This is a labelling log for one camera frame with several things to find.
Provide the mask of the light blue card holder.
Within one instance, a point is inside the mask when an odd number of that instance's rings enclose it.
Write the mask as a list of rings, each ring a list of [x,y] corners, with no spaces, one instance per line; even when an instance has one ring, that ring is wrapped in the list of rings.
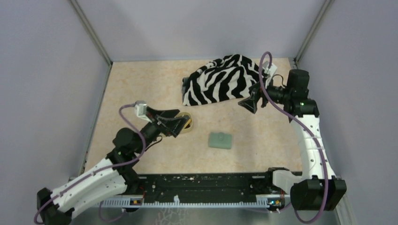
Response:
[[[211,132],[208,137],[208,147],[230,150],[232,148],[232,134]]]

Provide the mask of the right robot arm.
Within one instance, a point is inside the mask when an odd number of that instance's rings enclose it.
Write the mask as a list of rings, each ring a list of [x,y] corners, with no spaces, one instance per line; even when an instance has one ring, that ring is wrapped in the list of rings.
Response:
[[[259,100],[262,107],[267,103],[283,105],[277,110],[289,118],[296,132],[302,162],[300,175],[285,168],[270,168],[271,176],[264,180],[265,189],[270,193],[282,190],[288,194],[294,210],[334,210],[347,186],[336,176],[327,159],[317,103],[308,96],[309,73],[290,70],[285,86],[273,84],[276,74],[269,69],[263,75],[263,81],[250,87],[250,96],[238,104],[252,113],[256,113]]]

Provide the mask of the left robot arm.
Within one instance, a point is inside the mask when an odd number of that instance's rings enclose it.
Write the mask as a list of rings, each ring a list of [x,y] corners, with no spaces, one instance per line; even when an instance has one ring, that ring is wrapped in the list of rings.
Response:
[[[155,110],[145,101],[121,106],[119,115],[129,127],[117,132],[115,147],[103,159],[58,188],[38,191],[34,224],[68,225],[112,196],[137,193],[141,182],[133,166],[158,136],[177,137],[191,121],[190,116],[181,115],[178,109]]]

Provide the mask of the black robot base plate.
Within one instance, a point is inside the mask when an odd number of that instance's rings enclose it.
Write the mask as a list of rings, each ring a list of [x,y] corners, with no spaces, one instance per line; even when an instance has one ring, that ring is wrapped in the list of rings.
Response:
[[[248,203],[260,195],[288,196],[272,184],[270,172],[141,174],[125,194],[143,195],[147,203],[168,203],[175,195],[183,203]]]

